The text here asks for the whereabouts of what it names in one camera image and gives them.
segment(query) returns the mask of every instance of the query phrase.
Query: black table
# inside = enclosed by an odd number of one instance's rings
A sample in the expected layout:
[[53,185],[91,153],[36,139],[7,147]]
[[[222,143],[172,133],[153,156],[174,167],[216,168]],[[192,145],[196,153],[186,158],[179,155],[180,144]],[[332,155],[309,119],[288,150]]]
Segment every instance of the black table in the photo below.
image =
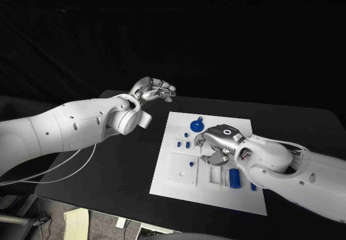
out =
[[[107,90],[101,98],[121,93]],[[320,217],[267,189],[268,216],[150,194],[170,111],[251,119],[254,134],[298,143],[311,151],[345,159],[346,132],[330,111],[179,96],[172,103],[161,99],[149,102],[143,110],[153,116],[147,129],[137,127],[128,135],[111,136],[99,143],[88,165],[72,177],[39,184],[39,197],[180,232],[234,239],[320,239],[346,233],[346,224]],[[92,147],[84,149],[42,181],[69,175],[91,152]],[[61,153],[53,165],[71,155]]]

